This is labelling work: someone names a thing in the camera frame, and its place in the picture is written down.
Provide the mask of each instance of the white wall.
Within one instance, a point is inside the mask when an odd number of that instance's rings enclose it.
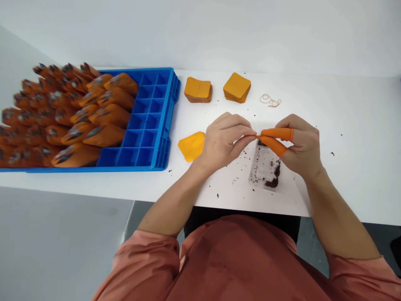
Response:
[[[132,201],[4,187],[0,196],[0,300],[90,300]]]
[[[60,63],[398,77],[399,0],[14,0],[0,24]]]
[[[13,106],[13,95],[22,89],[23,79],[38,81],[38,75],[32,68],[39,62],[56,64],[54,60],[0,26],[0,110]]]

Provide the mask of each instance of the gray floor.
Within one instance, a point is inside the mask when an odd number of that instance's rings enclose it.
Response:
[[[128,239],[138,227],[141,219],[149,210],[153,203],[135,201],[134,207],[127,224],[125,238]],[[380,253],[387,260],[397,275],[401,275],[400,268],[395,262],[390,250],[390,242],[401,235],[401,228],[380,224],[364,224],[371,237],[375,241]],[[178,241],[181,244],[184,240],[184,233],[181,231]],[[298,236],[298,255],[309,264],[317,268],[326,277],[329,276],[329,265],[322,245],[317,239],[312,219],[303,217],[299,228]]]

